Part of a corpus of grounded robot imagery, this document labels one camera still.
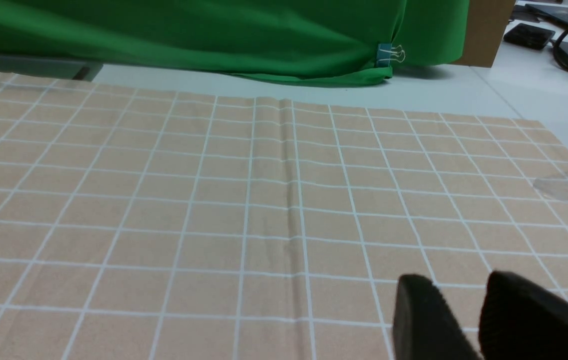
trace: beige fabric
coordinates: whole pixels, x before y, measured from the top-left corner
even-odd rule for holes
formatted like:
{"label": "beige fabric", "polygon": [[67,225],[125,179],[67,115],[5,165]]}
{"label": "beige fabric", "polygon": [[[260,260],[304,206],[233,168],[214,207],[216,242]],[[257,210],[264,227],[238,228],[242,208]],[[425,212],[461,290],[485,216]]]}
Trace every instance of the beige fabric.
{"label": "beige fabric", "polygon": [[568,299],[562,174],[537,121],[0,73],[0,359],[385,360],[414,272],[473,338],[490,269]]}

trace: brown cardboard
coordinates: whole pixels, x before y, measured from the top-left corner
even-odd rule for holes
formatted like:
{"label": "brown cardboard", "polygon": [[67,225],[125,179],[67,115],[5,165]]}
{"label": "brown cardboard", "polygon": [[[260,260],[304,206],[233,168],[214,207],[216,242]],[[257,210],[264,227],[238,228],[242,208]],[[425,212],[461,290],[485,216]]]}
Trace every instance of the brown cardboard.
{"label": "brown cardboard", "polygon": [[462,57],[453,64],[490,68],[515,0],[470,0]]}

